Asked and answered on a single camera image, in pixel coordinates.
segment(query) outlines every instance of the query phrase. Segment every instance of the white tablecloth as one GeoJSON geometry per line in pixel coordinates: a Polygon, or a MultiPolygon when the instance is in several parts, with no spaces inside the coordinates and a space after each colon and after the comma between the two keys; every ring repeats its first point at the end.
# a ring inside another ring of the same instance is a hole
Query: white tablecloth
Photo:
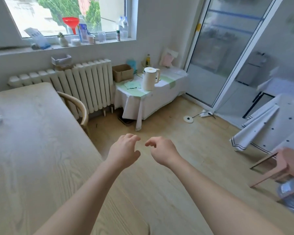
{"type": "Polygon", "coordinates": [[[294,95],[294,82],[273,77],[260,84],[257,87],[257,90],[273,96],[277,96],[282,93],[294,95]]]}
{"type": "Polygon", "coordinates": [[[230,139],[243,151],[249,144],[265,153],[280,147],[294,149],[294,97],[280,94],[249,116],[244,129],[230,139]]]}
{"type": "MultiPolygon", "coordinates": [[[[142,120],[147,119],[155,111],[172,102],[177,96],[185,93],[187,77],[162,70],[160,82],[153,91],[143,89],[126,89],[124,83],[116,83],[114,108],[122,107],[122,118],[137,120],[136,131],[141,130],[142,120]]],[[[133,81],[142,81],[135,75],[133,81]]]]}

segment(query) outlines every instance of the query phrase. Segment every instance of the red funnel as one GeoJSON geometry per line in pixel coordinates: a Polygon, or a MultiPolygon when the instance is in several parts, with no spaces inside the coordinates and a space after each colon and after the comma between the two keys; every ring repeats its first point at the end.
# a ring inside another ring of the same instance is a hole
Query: red funnel
{"type": "Polygon", "coordinates": [[[76,34],[75,28],[79,24],[80,20],[77,17],[63,17],[63,22],[67,24],[73,31],[73,34],[76,34]]]}

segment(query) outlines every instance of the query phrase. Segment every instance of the wooden chair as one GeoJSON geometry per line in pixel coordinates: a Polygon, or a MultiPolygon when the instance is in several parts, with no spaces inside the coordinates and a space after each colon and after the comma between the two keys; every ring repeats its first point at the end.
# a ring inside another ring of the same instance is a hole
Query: wooden chair
{"type": "Polygon", "coordinates": [[[72,109],[70,107],[69,102],[72,102],[82,112],[83,118],[82,118],[82,122],[81,122],[81,127],[85,131],[87,136],[89,137],[90,133],[89,133],[89,130],[88,130],[88,127],[87,127],[88,114],[87,114],[87,110],[86,110],[85,105],[79,99],[77,99],[77,98],[75,98],[73,96],[70,96],[68,94],[65,94],[65,93],[62,93],[62,92],[59,92],[59,91],[57,91],[57,92],[58,92],[59,96],[64,99],[64,102],[65,102],[66,106],[69,108],[69,110],[71,112],[72,112],[72,109]]]}
{"type": "Polygon", "coordinates": [[[283,176],[287,174],[294,176],[294,150],[290,148],[281,148],[275,151],[272,155],[269,155],[266,158],[257,162],[251,167],[251,169],[274,156],[276,157],[277,166],[272,170],[266,172],[265,174],[259,176],[259,178],[255,182],[249,185],[249,187],[254,187],[264,180],[273,176],[277,176],[281,173],[283,173],[283,176]]]}

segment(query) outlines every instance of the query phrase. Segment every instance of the sliding door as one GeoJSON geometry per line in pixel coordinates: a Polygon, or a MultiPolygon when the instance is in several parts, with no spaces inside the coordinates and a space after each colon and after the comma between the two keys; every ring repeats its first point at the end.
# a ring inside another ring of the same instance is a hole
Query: sliding door
{"type": "Polygon", "coordinates": [[[237,68],[246,60],[243,56],[255,46],[255,36],[260,37],[281,1],[205,1],[184,67],[189,78],[188,98],[206,109],[216,108],[229,80],[235,79],[237,68]]]}

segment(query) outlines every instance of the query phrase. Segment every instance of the yellow tape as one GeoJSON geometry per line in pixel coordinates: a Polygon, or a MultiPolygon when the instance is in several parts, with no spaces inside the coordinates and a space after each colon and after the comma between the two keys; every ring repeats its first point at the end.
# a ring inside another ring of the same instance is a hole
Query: yellow tape
{"type": "Polygon", "coordinates": [[[202,24],[198,23],[197,26],[196,26],[196,31],[200,31],[200,27],[202,27],[202,24]]]}

